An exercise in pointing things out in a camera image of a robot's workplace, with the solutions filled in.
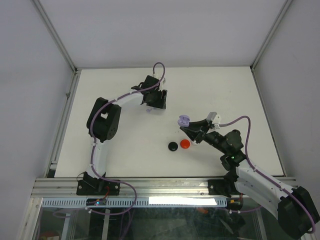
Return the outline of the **lilac round charging case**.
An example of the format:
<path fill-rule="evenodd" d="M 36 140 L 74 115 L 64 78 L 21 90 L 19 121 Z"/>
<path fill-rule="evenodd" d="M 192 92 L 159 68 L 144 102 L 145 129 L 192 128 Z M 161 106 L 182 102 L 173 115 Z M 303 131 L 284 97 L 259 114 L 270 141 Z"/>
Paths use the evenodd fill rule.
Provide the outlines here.
<path fill-rule="evenodd" d="M 190 125 L 190 117 L 188 115 L 180 115 L 177 121 L 177 124 L 180 127 L 189 127 Z"/>

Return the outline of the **orange round charging case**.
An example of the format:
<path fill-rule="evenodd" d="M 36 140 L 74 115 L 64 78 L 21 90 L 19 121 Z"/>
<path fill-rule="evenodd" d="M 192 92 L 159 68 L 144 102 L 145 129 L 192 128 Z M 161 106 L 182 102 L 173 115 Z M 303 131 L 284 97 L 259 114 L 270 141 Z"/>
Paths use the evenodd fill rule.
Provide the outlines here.
<path fill-rule="evenodd" d="M 180 141 L 180 146 L 183 148 L 183 149 L 188 149 L 190 146 L 191 146 L 191 142 L 188 140 L 188 139 L 182 139 Z"/>

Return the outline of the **black round charging case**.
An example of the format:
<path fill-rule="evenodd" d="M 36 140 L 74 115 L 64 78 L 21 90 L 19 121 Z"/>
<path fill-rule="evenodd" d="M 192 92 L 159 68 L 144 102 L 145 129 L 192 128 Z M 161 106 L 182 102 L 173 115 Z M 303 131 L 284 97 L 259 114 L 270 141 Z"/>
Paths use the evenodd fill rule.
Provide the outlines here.
<path fill-rule="evenodd" d="M 177 149 L 178 149 L 178 144 L 174 141 L 171 141 L 169 144 L 168 144 L 168 149 L 172 152 L 175 152 Z"/>

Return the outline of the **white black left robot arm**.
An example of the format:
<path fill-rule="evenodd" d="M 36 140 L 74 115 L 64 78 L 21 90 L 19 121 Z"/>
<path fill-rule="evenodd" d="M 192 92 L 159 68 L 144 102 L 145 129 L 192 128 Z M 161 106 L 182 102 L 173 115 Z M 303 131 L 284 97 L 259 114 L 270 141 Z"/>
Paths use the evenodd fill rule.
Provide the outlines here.
<path fill-rule="evenodd" d="M 118 131 L 122 111 L 143 104 L 166 109 L 167 90 L 161 89 L 164 81 L 164 76 L 156 78 L 154 74 L 147 75 L 143 82 L 122 96 L 113 100 L 103 97 L 96 99 L 86 123 L 92 139 L 92 150 L 89 167 L 83 174 L 83 181 L 93 194 L 100 194 L 105 188 L 102 177 L 106 176 L 108 145 Z"/>

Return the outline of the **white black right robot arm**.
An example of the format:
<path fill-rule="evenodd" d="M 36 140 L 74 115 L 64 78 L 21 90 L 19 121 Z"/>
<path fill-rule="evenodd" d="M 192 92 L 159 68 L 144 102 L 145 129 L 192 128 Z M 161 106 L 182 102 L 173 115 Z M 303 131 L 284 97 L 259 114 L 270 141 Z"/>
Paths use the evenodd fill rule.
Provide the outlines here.
<path fill-rule="evenodd" d="M 218 133 L 218 129 L 238 121 L 221 123 L 220 116 L 212 112 L 204 120 L 195 122 L 187 115 L 181 115 L 177 123 L 192 142 L 206 142 L 222 153 L 220 161 L 227 173 L 223 184 L 216 188 L 217 192 L 226 197 L 237 191 L 249 196 L 268 210 L 282 230 L 295 240 L 313 234 L 320 215 L 310 193 L 302 186 L 294 188 L 261 170 L 249 158 L 248 141 L 242 141 L 239 130 L 225 135 Z"/>

